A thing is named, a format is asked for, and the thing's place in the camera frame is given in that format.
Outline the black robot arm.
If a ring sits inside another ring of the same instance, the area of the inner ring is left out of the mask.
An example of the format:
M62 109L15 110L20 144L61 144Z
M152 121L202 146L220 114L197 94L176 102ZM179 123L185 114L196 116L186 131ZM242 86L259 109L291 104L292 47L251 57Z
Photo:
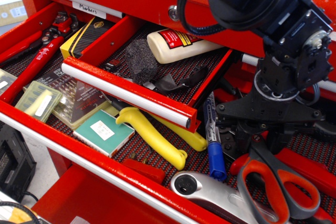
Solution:
M328 79L332 66L331 21L312 0L208 0L217 24L190 25L187 0L177 0L179 19L188 33L206 36L250 30L262 38L251 91L216 108L221 122L235 130L236 148L247 153L254 134L268 132L267 147L280 152L297 130L324 119L299 93Z

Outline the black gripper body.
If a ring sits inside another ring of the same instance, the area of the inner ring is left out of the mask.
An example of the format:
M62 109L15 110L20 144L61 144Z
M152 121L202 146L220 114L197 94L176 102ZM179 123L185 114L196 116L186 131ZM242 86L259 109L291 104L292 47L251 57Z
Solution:
M216 112L225 124L245 123L249 133L286 125L314 126L325 115L297 101L301 91L295 60L266 56L257 61L251 91L242 98L218 104Z

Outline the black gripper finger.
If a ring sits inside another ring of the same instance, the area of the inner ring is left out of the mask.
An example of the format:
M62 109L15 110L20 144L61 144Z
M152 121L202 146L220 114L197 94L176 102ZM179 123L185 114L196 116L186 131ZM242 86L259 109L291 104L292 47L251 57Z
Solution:
M235 130L236 149L240 153L247 153L250 146L252 130L246 124L238 124Z
M290 134L269 131L267 135L267 148L272 154L278 154L290 141Z

